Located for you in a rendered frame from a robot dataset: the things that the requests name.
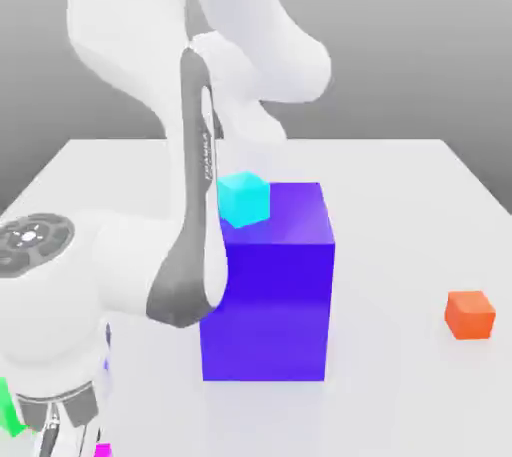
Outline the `large blue box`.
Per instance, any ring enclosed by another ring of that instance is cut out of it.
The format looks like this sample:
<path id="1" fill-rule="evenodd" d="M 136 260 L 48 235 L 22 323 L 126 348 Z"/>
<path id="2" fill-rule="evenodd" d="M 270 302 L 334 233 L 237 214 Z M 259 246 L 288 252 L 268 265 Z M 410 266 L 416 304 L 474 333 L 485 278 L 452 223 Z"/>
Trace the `large blue box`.
<path id="1" fill-rule="evenodd" d="M 200 323 L 206 381 L 321 381 L 336 243 L 319 183 L 273 183 L 270 217 L 221 224 L 229 278 Z"/>

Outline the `small cyan cube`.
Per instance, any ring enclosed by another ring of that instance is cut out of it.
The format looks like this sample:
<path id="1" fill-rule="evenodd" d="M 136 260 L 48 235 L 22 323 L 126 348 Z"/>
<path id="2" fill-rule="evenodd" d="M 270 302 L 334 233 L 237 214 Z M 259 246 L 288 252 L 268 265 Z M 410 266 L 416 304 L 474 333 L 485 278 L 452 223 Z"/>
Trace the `small cyan cube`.
<path id="1" fill-rule="evenodd" d="M 234 228 L 242 228 L 270 218 L 270 184 L 244 171 L 217 180 L 219 211 Z"/>

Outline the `small green cube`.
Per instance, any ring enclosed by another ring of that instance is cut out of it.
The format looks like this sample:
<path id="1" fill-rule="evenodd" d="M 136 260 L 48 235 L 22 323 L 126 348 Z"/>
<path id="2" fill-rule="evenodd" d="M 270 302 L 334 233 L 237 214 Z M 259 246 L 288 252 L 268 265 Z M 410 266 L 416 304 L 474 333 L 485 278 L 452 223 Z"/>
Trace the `small green cube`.
<path id="1" fill-rule="evenodd" d="M 3 428 L 11 437 L 18 436 L 26 428 L 26 426 L 18 419 L 18 415 L 4 377 L 0 377 L 0 428 Z"/>

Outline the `small orange cube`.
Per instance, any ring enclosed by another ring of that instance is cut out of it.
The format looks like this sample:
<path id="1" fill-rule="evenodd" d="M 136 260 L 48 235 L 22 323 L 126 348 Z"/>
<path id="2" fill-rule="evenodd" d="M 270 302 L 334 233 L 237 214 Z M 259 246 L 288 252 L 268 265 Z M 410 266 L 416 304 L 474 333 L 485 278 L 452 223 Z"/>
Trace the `small orange cube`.
<path id="1" fill-rule="evenodd" d="M 457 340 L 489 339 L 496 310 L 482 291 L 450 291 L 444 320 Z"/>

